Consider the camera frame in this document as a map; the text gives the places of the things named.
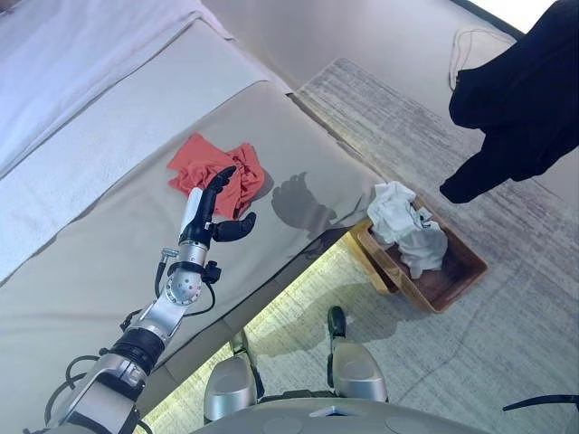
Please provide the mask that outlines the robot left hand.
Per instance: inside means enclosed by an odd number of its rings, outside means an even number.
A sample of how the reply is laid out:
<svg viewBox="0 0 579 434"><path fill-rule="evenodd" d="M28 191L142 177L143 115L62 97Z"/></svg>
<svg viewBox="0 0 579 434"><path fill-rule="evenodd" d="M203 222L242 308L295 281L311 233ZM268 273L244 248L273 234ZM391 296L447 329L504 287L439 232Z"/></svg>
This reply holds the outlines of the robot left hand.
<svg viewBox="0 0 579 434"><path fill-rule="evenodd" d="M235 166L224 168L212 178L201 192L195 214L182 229L179 243L184 241L198 242L209 249L211 241L237 241L251 233L257 218L254 212L250 212L243 220L213 223L217 196L230 182L235 171Z"/></svg>

